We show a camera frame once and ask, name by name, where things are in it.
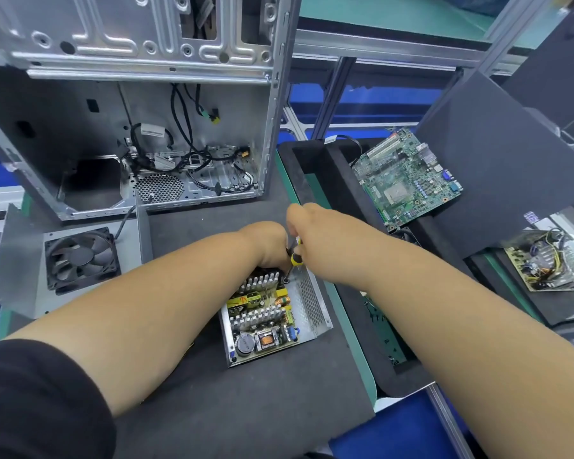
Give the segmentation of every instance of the power supply circuit board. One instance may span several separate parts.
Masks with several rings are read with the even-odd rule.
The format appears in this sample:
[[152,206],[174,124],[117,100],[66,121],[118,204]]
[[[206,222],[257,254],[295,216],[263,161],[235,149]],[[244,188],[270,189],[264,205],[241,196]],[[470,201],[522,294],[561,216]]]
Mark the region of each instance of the power supply circuit board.
[[300,329],[294,318],[284,274],[279,269],[256,269],[226,307],[231,332],[230,365],[297,345]]
[[387,230],[458,197],[463,190],[440,164],[427,143],[401,128],[360,157],[353,166]]

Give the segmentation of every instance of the mesh grille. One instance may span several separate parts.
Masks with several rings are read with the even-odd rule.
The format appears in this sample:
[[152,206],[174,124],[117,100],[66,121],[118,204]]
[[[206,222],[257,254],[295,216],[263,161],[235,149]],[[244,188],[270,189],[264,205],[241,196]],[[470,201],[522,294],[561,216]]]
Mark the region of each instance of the mesh grille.
[[143,203],[168,202],[179,200],[183,195],[184,187],[177,177],[169,174],[151,174],[141,177],[136,184],[138,197]]
[[319,303],[314,294],[313,285],[310,283],[308,274],[302,274],[300,276],[298,289],[302,297],[302,302],[304,303],[304,308],[306,309],[306,314],[308,315],[308,320],[314,327],[325,324],[325,319],[321,314],[321,309],[319,308]]

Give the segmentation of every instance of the screw hole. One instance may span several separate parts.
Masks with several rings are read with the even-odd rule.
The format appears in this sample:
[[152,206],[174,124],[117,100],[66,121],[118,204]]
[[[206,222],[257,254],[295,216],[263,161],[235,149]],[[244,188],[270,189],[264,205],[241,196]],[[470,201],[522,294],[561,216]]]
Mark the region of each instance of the screw hole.
[[62,51],[66,54],[74,54],[75,53],[75,46],[68,41],[63,41],[59,44],[59,47]]

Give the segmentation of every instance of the green circuit board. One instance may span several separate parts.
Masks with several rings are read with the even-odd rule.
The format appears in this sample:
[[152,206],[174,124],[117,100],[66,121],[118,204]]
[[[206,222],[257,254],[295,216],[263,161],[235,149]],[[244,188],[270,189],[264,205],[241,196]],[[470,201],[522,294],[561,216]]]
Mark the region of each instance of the green circuit board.
[[463,190],[438,164],[429,146],[408,128],[397,130],[364,154],[353,170],[390,232],[458,197]]

